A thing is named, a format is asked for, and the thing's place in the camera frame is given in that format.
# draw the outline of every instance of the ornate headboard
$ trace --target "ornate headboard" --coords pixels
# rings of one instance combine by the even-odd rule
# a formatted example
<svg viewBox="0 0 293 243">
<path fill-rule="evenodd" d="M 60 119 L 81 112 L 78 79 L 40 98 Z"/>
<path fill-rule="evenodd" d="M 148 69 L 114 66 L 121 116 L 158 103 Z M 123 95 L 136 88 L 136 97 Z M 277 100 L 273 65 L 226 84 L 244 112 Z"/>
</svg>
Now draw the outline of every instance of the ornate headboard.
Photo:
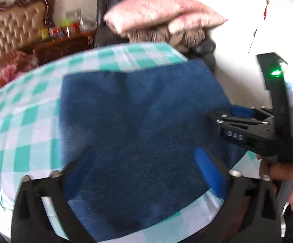
<svg viewBox="0 0 293 243">
<path fill-rule="evenodd" d="M 0 3 L 0 56 L 40 39 L 41 29 L 54 26 L 55 0 L 15 0 Z"/>
</svg>

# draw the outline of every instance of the blanket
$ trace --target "blanket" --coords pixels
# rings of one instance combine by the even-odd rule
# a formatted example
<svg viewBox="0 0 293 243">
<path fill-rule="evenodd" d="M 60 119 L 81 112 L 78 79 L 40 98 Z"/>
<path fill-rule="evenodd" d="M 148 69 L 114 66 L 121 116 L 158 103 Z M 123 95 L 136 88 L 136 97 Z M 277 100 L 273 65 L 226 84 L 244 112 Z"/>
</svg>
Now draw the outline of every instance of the blanket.
<svg viewBox="0 0 293 243">
<path fill-rule="evenodd" d="M 153 226 L 204 194 L 198 147 L 230 168 L 243 157 L 208 119 L 218 108 L 230 102 L 201 60 L 64 78 L 62 162 L 80 158 L 64 196 L 97 242 Z"/>
</svg>

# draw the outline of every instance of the pillow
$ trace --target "pillow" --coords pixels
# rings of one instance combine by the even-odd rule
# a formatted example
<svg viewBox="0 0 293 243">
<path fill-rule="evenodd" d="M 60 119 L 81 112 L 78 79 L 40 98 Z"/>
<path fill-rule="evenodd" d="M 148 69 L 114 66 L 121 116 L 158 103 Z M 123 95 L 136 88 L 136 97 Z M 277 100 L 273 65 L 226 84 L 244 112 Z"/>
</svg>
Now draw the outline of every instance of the pillow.
<svg viewBox="0 0 293 243">
<path fill-rule="evenodd" d="M 196 27 L 209 28 L 225 23 L 227 19 L 204 5 L 200 11 L 188 12 L 178 16 L 169 22 L 168 28 L 171 34 Z"/>
<path fill-rule="evenodd" d="M 196 0 L 123 0 L 104 15 L 104 21 L 114 33 L 123 35 L 127 30 L 152 27 L 205 7 Z"/>
<path fill-rule="evenodd" d="M 194 28 L 171 35 L 168 24 L 164 23 L 152 28 L 129 30 L 127 36 L 130 43 L 166 42 L 179 52 L 187 53 L 204 40 L 205 32 L 201 28 Z"/>
<path fill-rule="evenodd" d="M 0 58 L 0 88 L 15 79 L 18 72 L 27 72 L 37 67 L 35 55 L 11 51 Z"/>
</svg>

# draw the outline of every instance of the bed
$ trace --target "bed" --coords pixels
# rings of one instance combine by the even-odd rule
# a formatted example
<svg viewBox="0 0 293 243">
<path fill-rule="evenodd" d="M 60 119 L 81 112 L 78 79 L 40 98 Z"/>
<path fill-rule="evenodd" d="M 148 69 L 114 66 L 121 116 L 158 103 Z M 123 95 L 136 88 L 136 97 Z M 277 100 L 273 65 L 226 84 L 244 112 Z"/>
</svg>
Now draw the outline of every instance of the bed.
<svg viewBox="0 0 293 243">
<path fill-rule="evenodd" d="M 10 237 L 18 185 L 24 175 L 47 177 L 61 168 L 58 112 L 63 76 L 75 72 L 130 72 L 187 59 L 166 43 L 120 44 L 92 49 L 50 62 L 0 89 L 0 232 Z M 259 161 L 247 152 L 235 166 L 258 177 Z M 66 237 L 48 198 L 44 205 L 55 232 Z M 222 201 L 211 191 L 174 216 L 111 242 L 175 243 L 215 217 Z"/>
</svg>

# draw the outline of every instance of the wooden dresser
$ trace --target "wooden dresser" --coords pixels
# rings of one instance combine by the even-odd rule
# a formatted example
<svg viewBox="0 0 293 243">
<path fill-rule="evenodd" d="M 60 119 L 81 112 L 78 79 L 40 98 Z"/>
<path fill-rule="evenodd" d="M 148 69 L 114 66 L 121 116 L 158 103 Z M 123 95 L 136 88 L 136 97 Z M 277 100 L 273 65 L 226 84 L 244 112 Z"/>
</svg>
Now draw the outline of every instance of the wooden dresser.
<svg viewBox="0 0 293 243">
<path fill-rule="evenodd" d="M 72 35 L 70 38 L 63 37 L 48 41 L 41 41 L 36 44 L 32 44 L 31 51 L 37 56 L 39 65 L 43 65 L 64 56 L 92 49 L 94 47 L 95 33 L 95 30 L 80 32 Z"/>
</svg>

